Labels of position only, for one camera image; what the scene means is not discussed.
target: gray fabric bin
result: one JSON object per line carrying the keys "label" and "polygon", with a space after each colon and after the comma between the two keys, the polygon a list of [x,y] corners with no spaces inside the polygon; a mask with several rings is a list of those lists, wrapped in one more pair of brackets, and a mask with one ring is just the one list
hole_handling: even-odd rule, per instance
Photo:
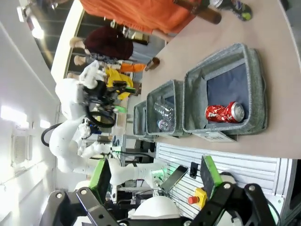
{"label": "gray fabric bin", "polygon": [[[183,87],[183,129],[188,133],[222,131],[227,135],[253,134],[267,127],[265,83],[259,56],[244,44],[213,53],[186,73]],[[240,123],[209,122],[208,105],[240,102]]]}
{"label": "gray fabric bin", "polygon": [[146,101],[134,106],[133,134],[145,141],[154,142],[154,137],[146,132]]}
{"label": "gray fabric bin", "polygon": [[[174,104],[174,130],[169,132],[160,131],[157,121],[161,120],[154,110],[157,100],[168,100]],[[146,131],[150,135],[156,136],[184,136],[186,133],[182,128],[182,105],[183,105],[183,82],[171,80],[157,89],[153,90],[146,98]]]}

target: white label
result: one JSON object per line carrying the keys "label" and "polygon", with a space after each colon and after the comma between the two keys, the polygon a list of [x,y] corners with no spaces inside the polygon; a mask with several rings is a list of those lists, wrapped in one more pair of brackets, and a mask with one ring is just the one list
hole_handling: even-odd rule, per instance
{"label": "white label", "polygon": [[199,133],[194,134],[198,137],[201,137],[207,141],[210,142],[236,142],[235,140],[231,139],[224,133],[217,131],[217,132],[205,132],[205,133]]}

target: maroon shirt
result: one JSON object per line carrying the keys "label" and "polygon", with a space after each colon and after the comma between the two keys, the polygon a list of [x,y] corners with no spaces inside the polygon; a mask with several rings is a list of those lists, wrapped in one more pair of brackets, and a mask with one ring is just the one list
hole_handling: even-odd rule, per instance
{"label": "maroon shirt", "polygon": [[133,54],[133,41],[117,29],[104,26],[91,32],[84,41],[90,53],[127,60]]}

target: brown bottle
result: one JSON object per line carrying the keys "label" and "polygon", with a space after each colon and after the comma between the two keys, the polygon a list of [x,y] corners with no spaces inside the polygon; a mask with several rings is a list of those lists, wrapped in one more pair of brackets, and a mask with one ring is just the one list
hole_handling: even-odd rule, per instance
{"label": "brown bottle", "polygon": [[222,19],[220,13],[197,2],[190,2],[188,0],[174,0],[174,4],[187,9],[191,14],[196,15],[213,24],[218,24]]}
{"label": "brown bottle", "polygon": [[147,72],[148,70],[153,70],[153,69],[155,69],[156,67],[158,67],[159,64],[160,64],[159,58],[153,57],[153,59],[151,59],[151,60],[147,63],[147,65],[146,65],[146,67],[145,67],[145,71]]}

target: black smartphone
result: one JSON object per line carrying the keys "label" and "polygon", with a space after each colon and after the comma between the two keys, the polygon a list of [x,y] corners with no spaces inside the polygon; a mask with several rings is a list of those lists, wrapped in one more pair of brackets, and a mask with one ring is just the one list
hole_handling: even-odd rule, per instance
{"label": "black smartphone", "polygon": [[160,185],[160,188],[164,192],[169,192],[187,173],[188,168],[185,166],[179,166],[163,184]]}

